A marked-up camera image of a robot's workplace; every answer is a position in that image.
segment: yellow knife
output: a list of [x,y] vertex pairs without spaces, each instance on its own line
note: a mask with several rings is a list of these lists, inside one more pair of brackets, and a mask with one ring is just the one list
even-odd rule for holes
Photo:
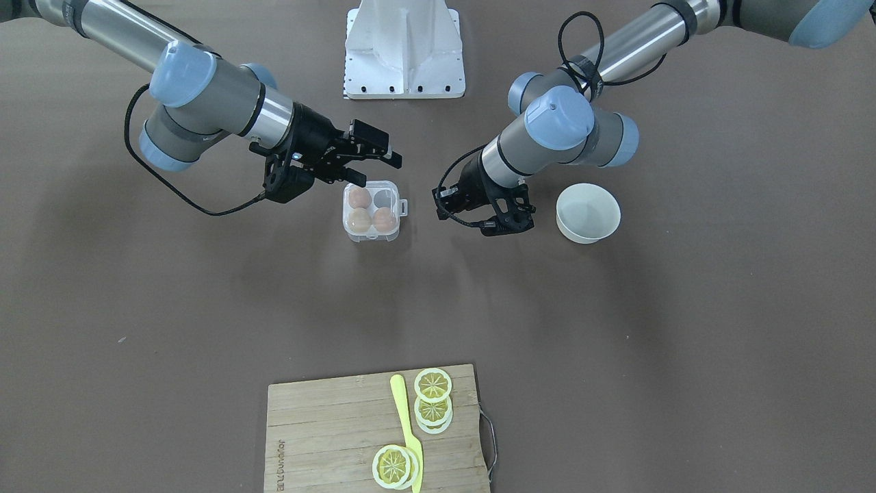
[[389,379],[390,387],[392,388],[392,399],[395,400],[395,409],[399,412],[399,420],[401,421],[401,431],[405,434],[405,447],[413,450],[417,454],[417,459],[420,460],[420,468],[417,471],[417,480],[413,482],[411,490],[413,493],[420,493],[420,486],[423,484],[423,445],[413,436],[411,431],[411,412],[407,407],[407,388],[405,387],[405,377],[402,375],[393,375]]

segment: gray table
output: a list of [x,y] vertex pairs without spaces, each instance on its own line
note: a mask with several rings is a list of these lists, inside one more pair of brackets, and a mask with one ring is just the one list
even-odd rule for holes
[[[869,20],[821,52],[695,39],[600,101],[640,125],[630,165],[537,176],[536,228],[486,239],[435,219],[442,171],[511,121],[518,74],[557,65],[568,14],[613,31],[650,3],[455,0],[468,93],[419,102],[341,99],[355,1],[193,4],[142,2],[336,124],[387,130],[405,167],[358,168],[411,216],[354,244],[342,187],[318,184],[203,217],[125,154],[146,72],[43,21],[0,26],[0,490],[257,491],[268,384],[468,361],[496,491],[876,489]],[[594,40],[569,29],[575,52]],[[173,179],[221,208],[261,168],[227,139]],[[575,182],[620,201],[608,240],[556,230]]]

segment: lemon slice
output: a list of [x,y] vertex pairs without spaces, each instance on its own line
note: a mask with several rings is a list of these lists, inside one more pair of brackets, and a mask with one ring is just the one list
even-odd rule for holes
[[417,397],[413,402],[413,414],[417,417],[417,421],[426,426],[441,426],[450,416],[450,410],[453,409],[453,401],[450,396],[437,403],[426,403]]
[[437,435],[438,433],[441,433],[441,432],[444,432],[444,430],[447,430],[448,426],[450,426],[451,421],[453,421],[453,407],[452,406],[447,411],[447,421],[445,421],[443,425],[441,425],[441,426],[428,426],[428,425],[424,425],[422,421],[417,419],[417,426],[419,426],[422,431],[424,431],[430,435]]
[[387,445],[374,454],[371,474],[381,487],[395,489],[411,477],[411,456],[404,447]]
[[393,489],[408,489],[413,486],[413,483],[417,481],[417,474],[420,473],[420,460],[417,459],[417,454],[413,452],[410,448],[402,447],[404,449],[405,454],[411,459],[411,477],[406,482],[396,486]]
[[452,389],[450,375],[440,368],[426,368],[413,380],[413,391],[426,403],[443,401]]

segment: robotic arm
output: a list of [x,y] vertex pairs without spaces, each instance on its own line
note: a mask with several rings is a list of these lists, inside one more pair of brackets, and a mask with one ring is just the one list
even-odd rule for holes
[[[868,10],[876,21],[872,0],[658,2],[604,43],[569,59],[568,65],[546,75],[518,77],[508,93],[517,119],[472,154],[457,184],[446,188],[442,179],[432,190],[438,218],[478,227],[485,236],[524,232],[534,226],[535,211],[526,178],[551,163],[627,163],[639,146],[638,127],[628,117],[591,103],[604,88],[633,82],[638,78],[621,81],[696,35],[734,25],[794,46],[824,48],[843,38]],[[492,218],[466,223],[455,216],[484,205],[492,206]]]
[[385,132],[358,120],[335,129],[280,93],[266,68],[235,66],[130,2],[0,0],[0,22],[26,17],[70,27],[152,72],[149,89],[159,105],[143,125],[139,146],[157,168],[186,169],[232,133],[266,158],[264,198],[274,202],[296,198],[314,179],[364,186],[365,175],[346,168],[351,161],[375,159],[401,168]]

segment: knife handle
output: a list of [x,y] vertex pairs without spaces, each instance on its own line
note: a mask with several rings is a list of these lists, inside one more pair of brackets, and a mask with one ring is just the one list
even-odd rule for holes
[[395,409],[399,413],[401,421],[401,431],[405,436],[413,435],[411,430],[411,414],[407,407],[407,388],[405,387],[405,377],[402,375],[393,375],[389,379],[390,388],[392,388],[392,399],[395,401]]

